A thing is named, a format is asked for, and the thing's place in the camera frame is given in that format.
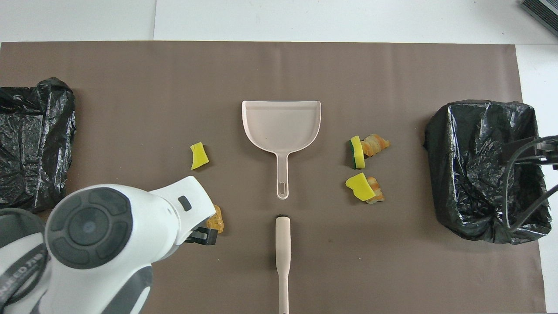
brown table mat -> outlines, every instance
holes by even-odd
[[[187,175],[222,210],[215,246],[184,245],[154,263],[143,313],[274,313],[275,216],[292,221],[292,313],[544,312],[536,242],[466,241],[432,205],[424,127],[444,104],[520,101],[508,45],[284,42],[2,43],[0,85],[58,77],[75,92],[78,131],[68,192],[97,183],[150,190]],[[322,124],[289,158],[244,134],[242,100],[320,100]],[[383,203],[345,187],[347,141],[378,133],[367,159]],[[210,163],[192,171],[189,146]]]

yellow sponge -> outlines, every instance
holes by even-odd
[[[351,188],[353,190],[353,194],[361,201],[366,201],[376,196],[376,193],[374,193],[370,184],[368,184],[368,181],[366,180],[366,176],[362,172],[354,177],[350,177],[345,182],[345,185]]]
[[[350,141],[350,149],[353,153],[353,167],[355,169],[363,169],[364,168],[364,151],[362,150],[362,143],[360,138],[357,136],[353,136]]]
[[[192,150],[193,155],[191,168],[192,170],[199,168],[209,162],[209,158],[204,150],[204,144],[202,144],[201,142],[196,143],[190,146],[190,149]]]

black garbage bag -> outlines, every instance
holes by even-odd
[[[538,136],[535,110],[523,103],[453,102],[441,107],[425,131],[437,220],[467,240],[520,244],[550,232],[547,203],[514,232],[503,222],[506,165],[503,144]],[[516,165],[508,183],[509,219],[546,192],[540,166]]]
[[[39,212],[62,200],[74,132],[74,95],[61,80],[0,87],[0,208]]]

white table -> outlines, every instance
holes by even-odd
[[[558,133],[558,37],[515,0],[0,0],[0,42],[75,40],[515,44],[523,101],[542,136]],[[539,245],[546,308],[558,312],[558,232]]]

dustpan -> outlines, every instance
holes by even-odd
[[[319,101],[243,101],[242,122],[250,141],[277,156],[277,197],[288,197],[288,156],[310,145],[320,130]]]

